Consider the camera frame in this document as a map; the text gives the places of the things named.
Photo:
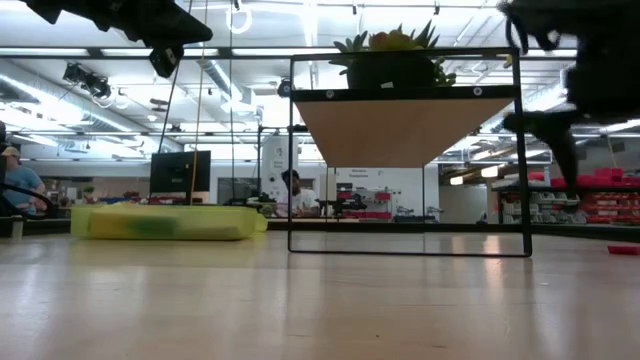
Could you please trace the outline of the shelving with red bins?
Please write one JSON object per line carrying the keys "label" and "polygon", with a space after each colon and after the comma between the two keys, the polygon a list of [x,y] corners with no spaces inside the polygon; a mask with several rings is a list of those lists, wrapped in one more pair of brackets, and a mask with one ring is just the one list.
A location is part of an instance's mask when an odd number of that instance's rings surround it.
{"label": "shelving with red bins", "polygon": [[570,193],[563,177],[528,174],[530,221],[549,225],[640,225],[640,177],[597,168],[577,177]]}

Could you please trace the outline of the person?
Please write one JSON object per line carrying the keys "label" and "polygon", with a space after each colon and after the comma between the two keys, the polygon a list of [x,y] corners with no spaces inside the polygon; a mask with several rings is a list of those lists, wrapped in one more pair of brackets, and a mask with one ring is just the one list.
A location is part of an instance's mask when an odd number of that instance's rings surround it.
{"label": "person", "polygon": [[286,170],[281,173],[281,178],[286,190],[278,201],[277,214],[280,217],[317,217],[320,214],[318,197],[313,190],[301,187],[298,172]]}
{"label": "person", "polygon": [[[13,146],[6,147],[0,154],[0,183],[39,195],[45,192],[45,185],[41,178],[32,169],[22,165],[21,154]],[[47,209],[46,203],[41,198],[31,194],[8,189],[3,191],[3,197],[12,211],[36,215],[39,211]]]}

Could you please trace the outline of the black overhead frame bar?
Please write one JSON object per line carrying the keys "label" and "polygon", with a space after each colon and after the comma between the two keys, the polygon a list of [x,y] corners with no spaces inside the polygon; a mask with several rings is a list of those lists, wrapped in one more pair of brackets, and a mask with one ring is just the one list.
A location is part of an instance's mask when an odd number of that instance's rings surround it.
{"label": "black overhead frame bar", "polygon": [[[151,54],[150,48],[133,47],[10,47],[0,46],[0,58],[147,58]],[[200,57],[204,54],[213,58],[256,57],[256,58],[287,58],[294,55],[318,55],[338,53],[335,47],[222,47],[199,48],[187,47],[185,57]]]}

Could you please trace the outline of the black frame wooden shelf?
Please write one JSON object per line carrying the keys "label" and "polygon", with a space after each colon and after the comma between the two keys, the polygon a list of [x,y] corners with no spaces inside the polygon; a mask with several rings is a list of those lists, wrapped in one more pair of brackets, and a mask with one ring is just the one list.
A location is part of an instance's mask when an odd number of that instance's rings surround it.
{"label": "black frame wooden shelf", "polygon": [[[468,135],[490,116],[515,105],[522,113],[519,50],[504,48],[436,48],[422,50],[429,57],[496,60],[512,57],[512,85],[432,88],[295,90],[295,104],[313,137],[327,168],[420,168],[424,210],[424,168],[451,145]],[[290,70],[298,61],[349,58],[358,53],[294,55]],[[524,205],[521,226],[522,253],[426,252],[423,235],[421,252],[372,250],[323,250],[294,247],[293,218],[287,219],[287,249],[291,253],[323,255],[442,256],[482,258],[528,258],[533,253],[528,204],[526,144],[522,130],[517,137],[519,191]]]}

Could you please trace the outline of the black ceiling-hung device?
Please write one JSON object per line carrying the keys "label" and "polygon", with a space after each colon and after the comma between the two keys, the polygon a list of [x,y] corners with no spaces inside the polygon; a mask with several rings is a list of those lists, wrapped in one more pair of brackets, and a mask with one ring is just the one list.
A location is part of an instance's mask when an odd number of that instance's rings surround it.
{"label": "black ceiling-hung device", "polygon": [[93,98],[106,99],[111,96],[108,78],[85,69],[79,63],[68,63],[62,79],[87,91]]}

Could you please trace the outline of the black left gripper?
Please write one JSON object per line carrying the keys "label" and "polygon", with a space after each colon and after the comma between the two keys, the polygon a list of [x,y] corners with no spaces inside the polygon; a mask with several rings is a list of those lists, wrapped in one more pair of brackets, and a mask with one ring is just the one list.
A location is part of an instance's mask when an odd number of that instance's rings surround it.
{"label": "black left gripper", "polygon": [[30,10],[50,24],[62,12],[91,20],[106,32],[115,28],[133,42],[151,48],[155,72],[170,77],[184,54],[182,45],[209,41],[212,30],[190,15],[174,0],[22,0]]}

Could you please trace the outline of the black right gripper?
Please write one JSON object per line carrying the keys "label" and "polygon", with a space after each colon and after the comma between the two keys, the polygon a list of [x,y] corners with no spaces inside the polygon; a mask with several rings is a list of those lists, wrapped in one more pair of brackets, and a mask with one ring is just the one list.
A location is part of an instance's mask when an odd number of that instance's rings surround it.
{"label": "black right gripper", "polygon": [[503,127],[532,134],[551,150],[571,195],[577,191],[578,159],[571,126],[577,120],[640,117],[640,47],[579,47],[567,73],[567,100],[575,109],[508,113]]}

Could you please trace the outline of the white pillar cabinet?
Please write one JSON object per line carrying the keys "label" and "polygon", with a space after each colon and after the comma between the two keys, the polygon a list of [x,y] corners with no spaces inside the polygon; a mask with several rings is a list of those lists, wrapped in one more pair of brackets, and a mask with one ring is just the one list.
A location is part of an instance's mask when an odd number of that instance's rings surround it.
{"label": "white pillar cabinet", "polygon": [[261,143],[261,192],[278,203],[287,200],[281,174],[289,169],[289,136],[269,134]]}

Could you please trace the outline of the black aluminium table rail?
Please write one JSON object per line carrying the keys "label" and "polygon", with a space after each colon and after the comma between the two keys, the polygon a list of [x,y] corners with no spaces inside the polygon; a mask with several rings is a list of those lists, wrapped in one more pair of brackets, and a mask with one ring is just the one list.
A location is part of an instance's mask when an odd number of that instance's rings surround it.
{"label": "black aluminium table rail", "polygon": [[[528,227],[532,235],[549,235],[640,243],[640,226],[613,225],[558,225],[532,224]],[[294,232],[339,232],[339,233],[522,233],[520,224],[420,224],[420,223],[348,223],[348,222],[294,222]],[[23,235],[69,234],[71,221],[53,219],[27,221]]]}

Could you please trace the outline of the black monitor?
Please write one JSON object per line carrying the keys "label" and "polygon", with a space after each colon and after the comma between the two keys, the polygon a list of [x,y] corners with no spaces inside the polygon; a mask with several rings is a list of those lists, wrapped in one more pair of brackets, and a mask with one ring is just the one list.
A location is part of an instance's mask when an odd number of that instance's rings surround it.
{"label": "black monitor", "polygon": [[211,152],[153,154],[150,166],[151,194],[208,192]]}

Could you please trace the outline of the potted succulent plant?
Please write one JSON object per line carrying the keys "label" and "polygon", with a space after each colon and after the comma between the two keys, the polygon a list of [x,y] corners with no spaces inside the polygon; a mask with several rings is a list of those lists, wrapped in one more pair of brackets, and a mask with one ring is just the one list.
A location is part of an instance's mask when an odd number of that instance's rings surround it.
{"label": "potted succulent plant", "polygon": [[349,89],[451,87],[457,75],[446,73],[443,57],[429,57],[422,50],[434,49],[432,21],[416,35],[406,34],[402,24],[389,32],[364,31],[343,42],[335,41],[340,53],[358,53],[349,58],[333,58],[331,65],[342,66]]}

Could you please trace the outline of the yellow translucent box lid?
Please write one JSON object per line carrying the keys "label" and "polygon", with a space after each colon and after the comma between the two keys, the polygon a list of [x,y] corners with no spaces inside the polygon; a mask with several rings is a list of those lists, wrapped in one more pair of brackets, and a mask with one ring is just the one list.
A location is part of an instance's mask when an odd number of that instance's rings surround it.
{"label": "yellow translucent box lid", "polygon": [[116,203],[116,204],[97,204],[97,205],[73,205],[69,207],[70,211],[93,211],[97,209],[107,210],[172,210],[172,211],[202,211],[202,212],[230,212],[230,211],[243,211],[249,213],[259,213],[256,208],[246,206],[220,206],[215,204],[200,204],[200,205],[149,205],[149,204],[134,204],[134,203]]}

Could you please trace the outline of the yellow translucent plastic box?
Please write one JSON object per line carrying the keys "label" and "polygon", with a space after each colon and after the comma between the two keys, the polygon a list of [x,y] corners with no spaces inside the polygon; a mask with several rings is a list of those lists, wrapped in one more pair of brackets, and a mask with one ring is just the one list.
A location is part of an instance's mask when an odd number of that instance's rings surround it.
{"label": "yellow translucent plastic box", "polygon": [[236,241],[250,238],[256,232],[264,232],[268,226],[268,221],[262,214],[243,211],[190,212],[97,209],[71,211],[71,234],[76,237],[96,239],[88,237],[88,225],[91,215],[99,213],[157,214],[177,218],[177,228],[171,238],[145,240]]}

